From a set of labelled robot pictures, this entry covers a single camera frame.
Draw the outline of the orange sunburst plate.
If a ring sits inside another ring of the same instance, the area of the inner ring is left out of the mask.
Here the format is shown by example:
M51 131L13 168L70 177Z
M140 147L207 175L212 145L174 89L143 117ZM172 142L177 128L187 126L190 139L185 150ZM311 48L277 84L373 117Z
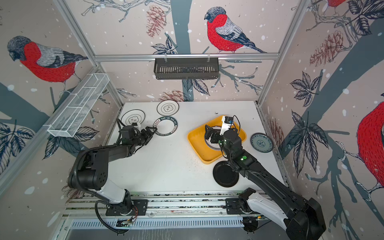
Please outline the orange sunburst plate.
M221 136L221 140L219 141L218 144L211 144L209 141L206 141L206 140L205 140L205 143L206 143L206 145L207 145L210 149L215 150L215 151L220 151L220 150L221 150L221 148L220 148L220 142L221 142L222 140L223 140L223 136Z

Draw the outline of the green rim plate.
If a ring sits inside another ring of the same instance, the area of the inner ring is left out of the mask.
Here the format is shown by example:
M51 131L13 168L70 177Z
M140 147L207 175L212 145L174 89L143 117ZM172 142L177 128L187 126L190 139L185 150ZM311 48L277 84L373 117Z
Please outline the green rim plate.
M158 118L153 127L156 128L156 134L161 137L172 135L178 128L178 122L173 117L161 117Z

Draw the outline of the yellow plastic bin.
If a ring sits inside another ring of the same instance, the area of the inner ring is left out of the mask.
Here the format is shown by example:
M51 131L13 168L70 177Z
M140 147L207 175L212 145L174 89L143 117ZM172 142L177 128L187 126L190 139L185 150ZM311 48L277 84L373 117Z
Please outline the yellow plastic bin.
M192 148L194 149L195 153L198 155L200 160L206 165L209 165L215 162L216 160L218 160L219 158L221 158L222 153L221 151L212 150L206 145L205 139L204 139L205 125L208 125L210 127L213 127L213 126L221 127L222 117L223 116L216 117L215 119L205 124L202 124L198 128L188 133L188 141L190 145L192 146Z

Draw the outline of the white plate black rim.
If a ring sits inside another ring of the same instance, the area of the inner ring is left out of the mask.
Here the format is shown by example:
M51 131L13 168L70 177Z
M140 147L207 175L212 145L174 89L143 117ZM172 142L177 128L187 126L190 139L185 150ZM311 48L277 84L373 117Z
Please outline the white plate black rim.
M125 125L142 124L146 118L146 114L142 110L134 109L123 114L120 118Z
M179 103L173 100L165 100L158 104L157 112L161 116L172 116L179 111Z

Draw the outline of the white plate black rim back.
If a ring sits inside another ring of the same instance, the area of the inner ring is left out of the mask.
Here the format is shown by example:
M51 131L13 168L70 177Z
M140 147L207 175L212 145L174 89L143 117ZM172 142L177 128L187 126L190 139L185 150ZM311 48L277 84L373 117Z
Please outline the white plate black rim back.
M172 116L179 111L179 103L173 100L165 100L158 104L157 112L161 116Z

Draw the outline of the teal patterned plate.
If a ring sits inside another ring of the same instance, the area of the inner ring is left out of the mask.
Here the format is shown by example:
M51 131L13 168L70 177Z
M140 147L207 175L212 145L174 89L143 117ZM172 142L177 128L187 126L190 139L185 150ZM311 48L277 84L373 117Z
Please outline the teal patterned plate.
M269 153L274 148L273 140L263 133L255 133L251 136L252 147L261 153Z

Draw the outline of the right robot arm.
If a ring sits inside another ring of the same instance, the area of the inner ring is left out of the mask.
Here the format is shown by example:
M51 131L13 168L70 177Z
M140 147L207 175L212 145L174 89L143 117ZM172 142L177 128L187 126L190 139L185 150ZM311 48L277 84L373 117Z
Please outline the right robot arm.
M236 128L223 134L205 126L205 139L218 144L226 161L221 163L229 171L256 184L268 199L247 188L239 196L244 213L256 212L279 225L291 240L318 240L326 230L321 205L313 198L298 195L270 174L262 164L242 147Z

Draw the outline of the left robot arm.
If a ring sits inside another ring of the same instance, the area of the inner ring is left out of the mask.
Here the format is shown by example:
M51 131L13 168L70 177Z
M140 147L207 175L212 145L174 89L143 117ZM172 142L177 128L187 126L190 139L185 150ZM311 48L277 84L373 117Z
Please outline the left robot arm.
M156 127L139 130L136 126L124 126L114 145L80 151L69 174L68 186L97 197L110 208L129 213L133 208L130 193L109 180L109 163L134 155L149 143L156 131Z

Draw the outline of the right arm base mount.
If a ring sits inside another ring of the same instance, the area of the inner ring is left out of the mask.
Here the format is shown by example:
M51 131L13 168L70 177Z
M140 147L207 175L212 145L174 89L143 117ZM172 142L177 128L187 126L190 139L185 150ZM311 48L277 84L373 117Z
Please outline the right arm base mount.
M257 214L249 207L247 200L250 198L252 194L256 193L254 189L247 188L236 198L227 198L225 199L226 212L228 215L250 215Z

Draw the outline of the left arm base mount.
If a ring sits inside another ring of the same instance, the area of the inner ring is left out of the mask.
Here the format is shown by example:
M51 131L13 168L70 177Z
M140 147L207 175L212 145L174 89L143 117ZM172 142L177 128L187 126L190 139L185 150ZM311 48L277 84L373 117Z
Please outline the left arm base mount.
M109 204L106 210L106 216L110 217L122 217L122 216L145 216L148 200L139 199L139 200L130 200L128 204Z

